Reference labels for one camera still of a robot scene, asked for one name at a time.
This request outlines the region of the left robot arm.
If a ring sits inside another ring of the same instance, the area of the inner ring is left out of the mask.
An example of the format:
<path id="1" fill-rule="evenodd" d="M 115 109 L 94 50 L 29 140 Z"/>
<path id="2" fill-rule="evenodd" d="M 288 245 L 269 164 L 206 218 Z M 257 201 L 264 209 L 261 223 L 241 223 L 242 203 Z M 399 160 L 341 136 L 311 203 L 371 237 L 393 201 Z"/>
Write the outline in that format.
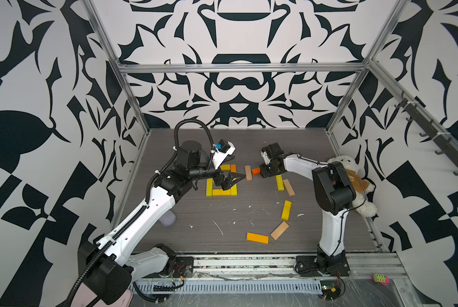
<path id="1" fill-rule="evenodd" d="M 198 124 L 209 140 L 207 162 L 200 162 L 202 146 L 196 141 L 180 143 L 178 132 L 185 124 Z M 99 301 L 110 305 L 121 298 L 137 280 L 152 274 L 170 275 L 176 253 L 163 244 L 133 255 L 142 238 L 156 222 L 201 179 L 211 179 L 223 190 L 231 189 L 245 178 L 244 174 L 225 174 L 220 166 L 233 159 L 235 145 L 225 139 L 215 142 L 210 129 L 200 120 L 187 119 L 174 128 L 173 155 L 147 184 L 141 203 L 110 233 L 95 244 L 86 242 L 77 252 L 79 276 L 72 286 L 64 306 L 71 306 L 81 285 L 86 285 L 95 295 L 89 303 Z"/>

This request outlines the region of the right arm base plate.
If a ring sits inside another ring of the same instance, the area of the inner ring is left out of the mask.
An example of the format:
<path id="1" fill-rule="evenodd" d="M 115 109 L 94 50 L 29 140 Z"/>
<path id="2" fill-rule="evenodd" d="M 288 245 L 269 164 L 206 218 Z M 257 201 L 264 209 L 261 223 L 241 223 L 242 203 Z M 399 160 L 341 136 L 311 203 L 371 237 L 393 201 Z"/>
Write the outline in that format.
<path id="1" fill-rule="evenodd" d="M 304 277 L 316 276 L 349 276 L 350 266 L 345 256 L 336 255 L 331 258 L 326 255 L 298 256 L 294 271 Z"/>

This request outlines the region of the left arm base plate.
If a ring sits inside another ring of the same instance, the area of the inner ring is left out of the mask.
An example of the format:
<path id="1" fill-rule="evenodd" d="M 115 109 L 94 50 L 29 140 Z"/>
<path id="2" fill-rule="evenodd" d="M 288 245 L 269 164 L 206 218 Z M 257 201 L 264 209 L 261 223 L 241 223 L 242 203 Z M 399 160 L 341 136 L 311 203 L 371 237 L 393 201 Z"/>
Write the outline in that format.
<path id="1" fill-rule="evenodd" d="M 194 258 L 193 257 L 176 257 L 173 268 L 174 278 L 191 278 L 193 276 Z"/>

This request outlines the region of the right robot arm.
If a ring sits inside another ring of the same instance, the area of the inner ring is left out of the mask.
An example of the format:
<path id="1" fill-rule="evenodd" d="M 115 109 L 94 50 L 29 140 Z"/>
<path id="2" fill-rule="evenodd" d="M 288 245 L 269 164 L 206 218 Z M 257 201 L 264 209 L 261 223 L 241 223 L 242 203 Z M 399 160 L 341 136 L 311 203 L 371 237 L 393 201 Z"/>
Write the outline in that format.
<path id="1" fill-rule="evenodd" d="M 340 162 L 324 163 L 299 153 L 284 153 L 278 143 L 262 148 L 262 177 L 296 173 L 313 181 L 315 198 L 322 209 L 322 236 L 317 249 L 321 271 L 339 264 L 345 257 L 345 225 L 356 191 Z"/>

